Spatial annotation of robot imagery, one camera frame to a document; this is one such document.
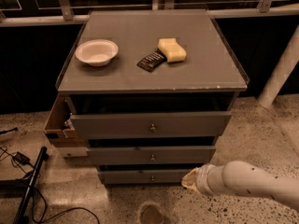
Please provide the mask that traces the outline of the grey drawer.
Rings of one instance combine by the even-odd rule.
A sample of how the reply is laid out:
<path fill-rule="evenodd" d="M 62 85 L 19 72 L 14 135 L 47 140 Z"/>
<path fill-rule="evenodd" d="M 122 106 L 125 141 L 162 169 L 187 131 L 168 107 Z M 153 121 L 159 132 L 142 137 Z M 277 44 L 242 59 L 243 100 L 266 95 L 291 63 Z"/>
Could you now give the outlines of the grey drawer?
<path fill-rule="evenodd" d="M 222 135 L 230 111 L 72 115 L 82 139 L 125 139 Z"/>
<path fill-rule="evenodd" d="M 88 148 L 92 164 L 141 165 L 208 163 L 213 157 L 214 146 L 184 147 L 97 147 Z"/>
<path fill-rule="evenodd" d="M 171 184 L 180 183 L 190 169 L 99 171 L 105 185 Z"/>

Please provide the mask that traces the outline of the grey top drawer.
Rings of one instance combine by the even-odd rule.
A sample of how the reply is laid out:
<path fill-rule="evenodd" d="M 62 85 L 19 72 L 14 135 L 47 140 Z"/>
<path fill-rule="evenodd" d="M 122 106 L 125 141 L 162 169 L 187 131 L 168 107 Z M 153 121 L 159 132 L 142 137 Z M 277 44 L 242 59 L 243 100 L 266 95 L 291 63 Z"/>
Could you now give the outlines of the grey top drawer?
<path fill-rule="evenodd" d="M 222 135 L 230 111 L 72 115 L 82 139 L 125 139 Z"/>

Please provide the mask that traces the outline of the grey bottom drawer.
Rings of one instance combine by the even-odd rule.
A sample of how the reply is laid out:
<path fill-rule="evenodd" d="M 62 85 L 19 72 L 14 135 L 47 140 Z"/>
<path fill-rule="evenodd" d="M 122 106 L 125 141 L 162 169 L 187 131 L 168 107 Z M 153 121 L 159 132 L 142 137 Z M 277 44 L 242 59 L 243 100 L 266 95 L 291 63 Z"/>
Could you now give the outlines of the grey bottom drawer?
<path fill-rule="evenodd" d="M 105 185 L 171 184 L 180 183 L 190 169 L 99 171 Z"/>

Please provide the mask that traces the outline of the grey drawer cabinet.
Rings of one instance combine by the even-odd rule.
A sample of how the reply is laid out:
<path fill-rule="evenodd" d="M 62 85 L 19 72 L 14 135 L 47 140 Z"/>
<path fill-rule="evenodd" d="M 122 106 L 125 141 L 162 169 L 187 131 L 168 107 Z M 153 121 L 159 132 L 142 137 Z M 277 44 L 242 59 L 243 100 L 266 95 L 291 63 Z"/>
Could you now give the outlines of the grey drawer cabinet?
<path fill-rule="evenodd" d="M 72 115 L 230 111 L 248 84 L 218 24 L 204 10 L 94 11 L 81 42 L 109 39 L 119 52 L 106 67 L 71 59 L 58 92 Z M 186 50 L 183 62 L 165 61 L 148 72 L 137 63 L 175 38 Z M 88 139 L 97 147 L 215 146 L 216 136 Z M 97 165 L 99 171 L 193 169 L 204 163 Z"/>

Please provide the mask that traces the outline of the black snack packet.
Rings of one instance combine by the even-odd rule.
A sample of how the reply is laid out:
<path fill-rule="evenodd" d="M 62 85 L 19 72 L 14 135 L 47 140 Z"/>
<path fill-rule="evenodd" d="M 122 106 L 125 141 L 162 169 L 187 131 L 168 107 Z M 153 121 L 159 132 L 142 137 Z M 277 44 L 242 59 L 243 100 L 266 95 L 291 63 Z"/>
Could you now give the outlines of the black snack packet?
<path fill-rule="evenodd" d="M 151 54 L 141 59 L 137 66 L 148 71 L 154 71 L 160 64 L 166 61 L 166 57 L 162 54 L 159 49 L 156 49 Z"/>

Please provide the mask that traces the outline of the yellow sponge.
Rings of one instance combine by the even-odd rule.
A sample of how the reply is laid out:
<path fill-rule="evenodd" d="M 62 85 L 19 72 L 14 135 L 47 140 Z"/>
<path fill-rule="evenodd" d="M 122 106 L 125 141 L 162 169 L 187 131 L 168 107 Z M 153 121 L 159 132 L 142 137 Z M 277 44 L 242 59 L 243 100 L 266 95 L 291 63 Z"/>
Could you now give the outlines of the yellow sponge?
<path fill-rule="evenodd" d="M 166 57 L 169 63 L 183 62 L 186 59 L 186 50 L 175 38 L 160 38 L 158 50 Z"/>

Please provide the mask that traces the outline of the wooden side box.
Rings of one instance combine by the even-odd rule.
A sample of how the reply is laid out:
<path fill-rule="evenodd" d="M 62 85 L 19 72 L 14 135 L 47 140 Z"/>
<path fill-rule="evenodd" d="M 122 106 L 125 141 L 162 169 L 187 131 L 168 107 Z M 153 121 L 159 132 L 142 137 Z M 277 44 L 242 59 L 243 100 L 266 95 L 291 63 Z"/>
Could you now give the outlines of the wooden side box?
<path fill-rule="evenodd" d="M 58 95 L 46 122 L 44 134 L 64 158 L 85 157 L 85 143 L 78 137 L 70 115 L 65 98 Z"/>

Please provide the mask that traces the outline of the white diagonal pole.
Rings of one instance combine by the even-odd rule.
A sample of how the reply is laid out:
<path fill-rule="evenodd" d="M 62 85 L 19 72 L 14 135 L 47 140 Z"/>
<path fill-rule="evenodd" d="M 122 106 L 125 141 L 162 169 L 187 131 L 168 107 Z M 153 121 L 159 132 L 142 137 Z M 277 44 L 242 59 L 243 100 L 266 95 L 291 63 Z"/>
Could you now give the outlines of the white diagonal pole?
<path fill-rule="evenodd" d="M 278 60 L 270 78 L 268 78 L 263 91 L 258 97 L 259 105 L 268 108 L 273 104 L 278 93 L 289 78 L 293 69 L 299 62 L 299 26 L 295 29 L 287 47 Z"/>

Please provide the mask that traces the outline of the black metal stand bar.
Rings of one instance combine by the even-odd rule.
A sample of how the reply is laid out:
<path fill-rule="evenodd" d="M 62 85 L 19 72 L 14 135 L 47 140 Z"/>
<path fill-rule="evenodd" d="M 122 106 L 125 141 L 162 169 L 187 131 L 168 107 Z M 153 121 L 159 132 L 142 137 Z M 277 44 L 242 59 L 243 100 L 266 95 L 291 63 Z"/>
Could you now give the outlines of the black metal stand bar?
<path fill-rule="evenodd" d="M 27 205 L 30 201 L 30 198 L 33 194 L 41 166 L 43 162 L 47 159 L 47 157 L 48 157 L 47 148 L 42 147 L 37 156 L 36 163 L 34 165 L 33 172 L 29 177 L 29 180 L 22 182 L 23 186 L 25 187 L 25 190 L 22 195 L 21 203 L 18 207 L 17 214 L 14 217 L 13 224 L 22 224 L 22 223 L 28 224 L 28 218 L 25 216 L 25 211 L 27 209 Z"/>

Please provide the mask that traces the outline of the black power adapter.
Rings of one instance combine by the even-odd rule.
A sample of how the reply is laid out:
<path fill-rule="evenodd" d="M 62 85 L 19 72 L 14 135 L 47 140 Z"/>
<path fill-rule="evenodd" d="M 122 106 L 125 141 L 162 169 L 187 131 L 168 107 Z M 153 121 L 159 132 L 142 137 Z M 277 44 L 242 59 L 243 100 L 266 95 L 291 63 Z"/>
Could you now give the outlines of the black power adapter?
<path fill-rule="evenodd" d="M 26 165 L 26 164 L 29 164 L 30 163 L 30 159 L 23 155 L 22 153 L 20 152 L 17 152 L 15 155 L 14 155 L 14 160 L 15 161 L 18 161 L 19 163 L 21 163 L 22 165 Z"/>

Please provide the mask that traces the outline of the metal window railing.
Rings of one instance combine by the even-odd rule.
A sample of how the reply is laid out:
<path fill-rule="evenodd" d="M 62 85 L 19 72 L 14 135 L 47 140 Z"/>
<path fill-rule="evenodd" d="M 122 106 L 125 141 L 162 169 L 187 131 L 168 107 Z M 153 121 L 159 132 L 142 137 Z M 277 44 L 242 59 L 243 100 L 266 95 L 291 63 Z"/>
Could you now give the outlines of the metal window railing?
<path fill-rule="evenodd" d="M 93 10 L 206 9 L 214 18 L 296 15 L 299 0 L 0 0 L 3 27 L 81 23 Z"/>

